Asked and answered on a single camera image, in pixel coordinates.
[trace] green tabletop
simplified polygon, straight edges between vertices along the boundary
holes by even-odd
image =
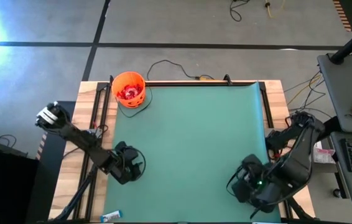
[[[147,168],[125,185],[109,176],[104,213],[121,210],[117,222],[280,222],[278,207],[250,220],[254,207],[226,191],[247,155],[268,161],[258,83],[151,90],[138,109],[118,108],[114,144],[141,150]],[[120,112],[150,100],[132,118]]]

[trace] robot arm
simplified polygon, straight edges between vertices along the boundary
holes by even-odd
[[[278,203],[292,201],[293,209],[306,217],[297,206],[293,195],[306,186],[312,173],[312,151],[325,127],[321,121],[306,112],[298,112],[291,117],[292,124],[283,131],[273,131],[266,137],[267,150],[278,154],[291,139],[295,139],[292,149],[275,163],[262,164],[253,154],[244,158],[231,186],[239,202],[248,202],[256,211],[269,213]]]
[[[57,102],[49,103],[38,113],[35,125],[74,143],[89,155],[94,165],[105,174],[110,173],[120,184],[137,180],[142,174],[141,163],[132,163],[140,151],[123,141],[114,150],[104,150],[95,132],[82,131],[74,126],[68,112]]]

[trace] small white object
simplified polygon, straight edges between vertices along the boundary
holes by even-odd
[[[121,217],[122,217],[121,211],[117,210],[115,212],[111,212],[109,214],[100,216],[100,221],[102,223],[109,223],[110,221],[117,219],[117,218],[121,218]]]

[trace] desk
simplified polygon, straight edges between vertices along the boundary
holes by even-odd
[[[257,80],[244,80],[243,82],[256,82]],[[213,82],[213,81],[189,81],[189,82]],[[275,128],[286,128],[285,117],[289,116],[287,104],[285,102],[284,92],[280,80],[264,80],[262,81],[266,85],[267,98],[270,106],[272,120]],[[88,129],[90,124],[90,118],[93,108],[93,102],[95,100],[97,82],[82,82],[78,92],[78,98],[76,100],[75,111],[72,118],[72,123],[80,129]],[[99,105],[98,120],[100,120],[101,109],[103,104],[103,98],[101,97]],[[113,146],[114,128],[116,124],[116,113],[117,103],[114,97],[111,95],[110,103],[107,109],[106,124],[109,126],[108,132],[105,133],[103,138],[103,148],[110,149]],[[264,121],[267,126],[265,111],[263,109]],[[68,142],[65,148],[65,153],[74,149],[75,146]],[[50,218],[54,218],[60,214],[64,206],[71,200],[72,196],[78,188],[78,181],[80,177],[81,164],[83,160],[83,151],[75,151],[68,155],[62,162],[60,168],[60,174],[55,190],[55,195],[50,210]],[[104,200],[107,188],[107,176],[102,172],[98,172],[95,196],[93,199],[92,217],[91,221],[98,221],[99,216],[103,214]],[[87,193],[83,197],[82,211],[85,210]],[[308,188],[305,187],[294,197],[296,201],[302,206],[302,208],[311,216],[315,216],[310,193]],[[281,214],[284,217],[285,212],[283,206],[280,205]]]

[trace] red candy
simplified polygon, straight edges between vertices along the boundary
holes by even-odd
[[[121,92],[117,93],[117,97],[123,100],[130,100],[135,98],[138,94],[140,94],[142,90],[143,90],[143,87],[141,87],[139,84],[126,85]]]

